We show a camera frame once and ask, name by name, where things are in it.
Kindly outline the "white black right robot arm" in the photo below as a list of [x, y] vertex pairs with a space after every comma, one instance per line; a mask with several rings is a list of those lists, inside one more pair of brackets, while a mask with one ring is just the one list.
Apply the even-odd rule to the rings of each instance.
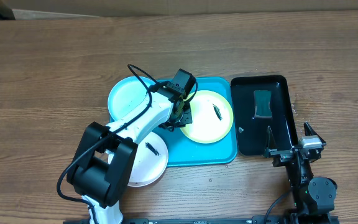
[[269, 207], [264, 216], [267, 222], [273, 207], [287, 195], [292, 194], [295, 207], [286, 210], [281, 223], [334, 223], [336, 217], [329, 213], [334, 210], [337, 183], [327, 177], [315, 177], [311, 163], [321, 158], [326, 141], [310, 126], [304, 123], [305, 136], [298, 145], [278, 150], [271, 127], [267, 127], [264, 157], [272, 158], [274, 167], [286, 168], [290, 190], [280, 196]]

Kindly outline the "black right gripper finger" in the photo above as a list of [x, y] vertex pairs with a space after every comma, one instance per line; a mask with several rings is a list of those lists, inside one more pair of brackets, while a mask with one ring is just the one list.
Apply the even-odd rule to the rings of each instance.
[[270, 126], [267, 126], [267, 138], [265, 143], [265, 150], [266, 151], [276, 150], [276, 143]]
[[320, 136], [317, 134], [317, 132], [311, 127], [309, 122], [305, 121], [303, 124], [304, 130], [305, 130], [305, 136], [317, 136], [320, 138]]

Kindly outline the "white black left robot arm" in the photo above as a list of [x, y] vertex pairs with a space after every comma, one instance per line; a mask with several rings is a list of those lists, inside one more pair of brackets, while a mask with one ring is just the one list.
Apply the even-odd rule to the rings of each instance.
[[89, 124], [70, 165], [57, 182], [57, 192], [65, 200], [61, 184], [66, 180], [85, 203], [89, 218], [85, 223], [122, 223], [119, 208], [135, 163], [140, 142], [156, 127], [173, 131], [191, 122], [187, 90], [152, 86], [138, 106], [120, 120], [107, 125]]

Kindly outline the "yellow plate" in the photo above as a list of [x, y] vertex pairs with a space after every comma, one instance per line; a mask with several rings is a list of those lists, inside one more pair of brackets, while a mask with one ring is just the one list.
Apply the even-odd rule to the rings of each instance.
[[222, 140], [231, 130], [234, 115], [231, 105], [219, 93], [198, 90], [191, 93], [192, 123], [180, 128], [182, 133], [194, 142], [211, 144]]

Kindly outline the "green sponge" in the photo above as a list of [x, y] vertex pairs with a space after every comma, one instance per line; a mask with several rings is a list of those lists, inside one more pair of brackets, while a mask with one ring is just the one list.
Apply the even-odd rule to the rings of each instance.
[[270, 119], [272, 112], [270, 109], [271, 92], [268, 90], [255, 90], [254, 103], [255, 103], [255, 118]]

